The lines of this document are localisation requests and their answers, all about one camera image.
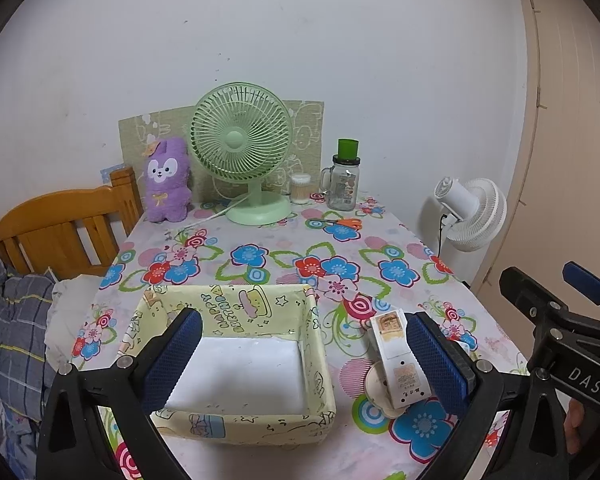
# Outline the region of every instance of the human hand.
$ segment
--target human hand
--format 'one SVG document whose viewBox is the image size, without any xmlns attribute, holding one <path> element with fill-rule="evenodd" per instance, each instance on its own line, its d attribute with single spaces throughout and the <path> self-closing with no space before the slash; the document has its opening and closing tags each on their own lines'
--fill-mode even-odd
<svg viewBox="0 0 600 480">
<path fill-rule="evenodd" d="M 580 443 L 580 435 L 578 434 L 578 426 L 582 424 L 584 419 L 584 406 L 576 399 L 569 401 L 569 409 L 567 417 L 564 419 L 564 436 L 567 440 L 567 452 L 574 454 L 580 451 L 582 444 Z"/>
</svg>

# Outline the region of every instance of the beige door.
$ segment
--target beige door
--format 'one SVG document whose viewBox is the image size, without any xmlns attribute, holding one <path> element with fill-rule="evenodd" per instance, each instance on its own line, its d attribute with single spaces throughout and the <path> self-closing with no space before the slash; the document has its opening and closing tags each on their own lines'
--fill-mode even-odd
<svg viewBox="0 0 600 480">
<path fill-rule="evenodd" d="M 532 324 L 498 287 L 507 267 L 519 267 L 572 312 L 600 319 L 600 308 L 562 280 L 570 260 L 600 277 L 600 23 L 582 0 L 530 2 L 525 19 L 535 20 L 539 50 L 535 137 L 520 202 L 476 294 L 527 358 Z M 536 110 L 527 105 L 526 113 Z"/>
</svg>

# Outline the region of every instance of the door hinge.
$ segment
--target door hinge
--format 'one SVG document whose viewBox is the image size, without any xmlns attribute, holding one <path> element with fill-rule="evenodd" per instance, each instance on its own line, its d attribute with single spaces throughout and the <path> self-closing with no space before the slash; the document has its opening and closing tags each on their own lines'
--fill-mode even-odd
<svg viewBox="0 0 600 480">
<path fill-rule="evenodd" d="M 484 279 L 482 280 L 483 283 L 489 283 L 489 282 L 487 282 L 487 279 L 488 279 L 489 275 L 491 274 L 492 270 L 493 270 L 493 266 L 489 267 L 489 270 L 487 270 L 487 273 L 484 275 Z"/>
<path fill-rule="evenodd" d="M 546 110 L 546 106 L 540 104 L 540 87 L 538 87 L 538 91 L 536 92 L 536 108 L 544 108 Z"/>
</svg>

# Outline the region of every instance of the blue gripper pad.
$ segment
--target blue gripper pad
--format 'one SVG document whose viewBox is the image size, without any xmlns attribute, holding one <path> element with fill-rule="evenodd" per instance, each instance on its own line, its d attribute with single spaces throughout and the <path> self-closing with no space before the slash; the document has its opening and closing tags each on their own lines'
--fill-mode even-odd
<svg viewBox="0 0 600 480">
<path fill-rule="evenodd" d="M 185 316 L 182 322 L 179 319 L 181 316 Z M 144 375 L 141 403 L 142 411 L 147 415 L 164 408 L 185 366 L 200 343 L 202 338 L 200 313 L 190 309 L 187 309 L 187 312 L 180 312 L 164 334 L 158 337 L 170 339 Z"/>
<path fill-rule="evenodd" d="M 446 412 L 462 417 L 476 382 L 469 356 L 424 312 L 408 319 L 407 344 Z"/>
<path fill-rule="evenodd" d="M 600 305 L 600 278 L 591 274 L 576 262 L 568 262 L 562 268 L 562 278 L 579 293 Z"/>
</svg>

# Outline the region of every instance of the fan base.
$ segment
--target fan base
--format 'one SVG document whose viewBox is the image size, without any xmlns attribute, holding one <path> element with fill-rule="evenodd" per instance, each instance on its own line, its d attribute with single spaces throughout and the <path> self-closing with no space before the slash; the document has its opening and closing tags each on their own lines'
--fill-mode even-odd
<svg viewBox="0 0 600 480">
<path fill-rule="evenodd" d="M 229 206 L 243 197 L 244 195 L 240 195 L 235 198 Z M 272 191 L 263 191 L 261 197 L 259 204 L 253 204 L 251 199 L 247 199 L 232 207 L 226 212 L 226 217 L 237 224 L 266 225 L 278 222 L 290 215 L 291 203 L 288 196 Z"/>
</svg>

